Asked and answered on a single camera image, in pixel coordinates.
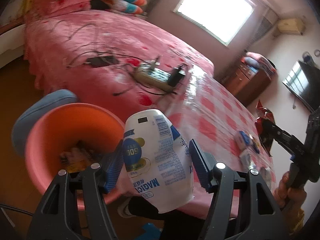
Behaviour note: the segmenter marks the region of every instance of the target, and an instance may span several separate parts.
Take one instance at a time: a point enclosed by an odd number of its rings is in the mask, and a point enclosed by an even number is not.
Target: stool cushion
[[[78,97],[69,90],[61,89],[50,93],[27,109],[15,122],[11,140],[12,145],[20,156],[24,156],[24,149],[28,134],[34,124],[47,112],[70,103],[77,103]]]

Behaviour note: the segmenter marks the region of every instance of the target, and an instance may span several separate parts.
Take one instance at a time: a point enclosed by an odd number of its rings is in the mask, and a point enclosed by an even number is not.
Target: blue object on floor
[[[152,223],[146,223],[142,226],[145,233],[135,238],[135,240],[158,240],[161,235],[161,231]]]
[[[50,93],[27,109],[15,122],[12,132],[12,145],[20,156],[24,156],[24,148],[28,134],[33,125],[47,112],[70,103],[77,103],[78,97],[69,90],[61,89]]]

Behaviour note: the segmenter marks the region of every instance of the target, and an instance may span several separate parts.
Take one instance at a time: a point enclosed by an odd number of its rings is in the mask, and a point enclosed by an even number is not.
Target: window frame
[[[184,0],[180,0],[179,3],[177,4],[177,6],[174,8],[174,10],[172,12],[174,12],[175,14],[185,18],[186,20],[192,22],[193,24],[197,25],[198,27],[200,27],[201,29],[203,29],[204,31],[206,31],[207,33],[209,33],[211,36],[213,36],[215,39],[217,39],[220,43],[222,43],[224,46],[228,47],[228,45],[233,41],[234,37],[239,33],[239,31],[242,29],[242,27],[245,25],[245,23],[248,21],[248,19],[252,16],[252,14],[254,13],[255,9],[258,7],[258,4],[253,2],[252,0],[246,0],[251,6],[252,6],[252,11],[251,14],[247,17],[247,19],[243,22],[243,24],[239,27],[239,29],[237,30],[237,32],[232,36],[232,38],[228,41],[228,42],[224,42],[222,41],[217,35],[215,35],[213,32],[211,32],[210,30],[208,30],[206,27],[204,27],[202,24],[196,22],[195,20],[191,19],[190,17],[178,12],[178,9],[180,7],[180,5],[183,3]]]

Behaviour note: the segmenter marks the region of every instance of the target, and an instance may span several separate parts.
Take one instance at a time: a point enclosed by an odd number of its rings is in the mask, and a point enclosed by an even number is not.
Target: tool handle
[[[286,183],[287,188],[303,188],[308,180],[308,176],[305,175],[303,172],[300,172],[299,167],[295,163],[290,164],[289,170],[289,179]],[[282,212],[288,212],[293,204],[290,198],[286,198],[284,207],[281,209]]]

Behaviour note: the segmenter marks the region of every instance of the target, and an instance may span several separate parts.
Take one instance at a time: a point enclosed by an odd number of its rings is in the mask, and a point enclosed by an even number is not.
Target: bright window
[[[182,0],[176,12],[229,44],[253,12],[249,0]]]

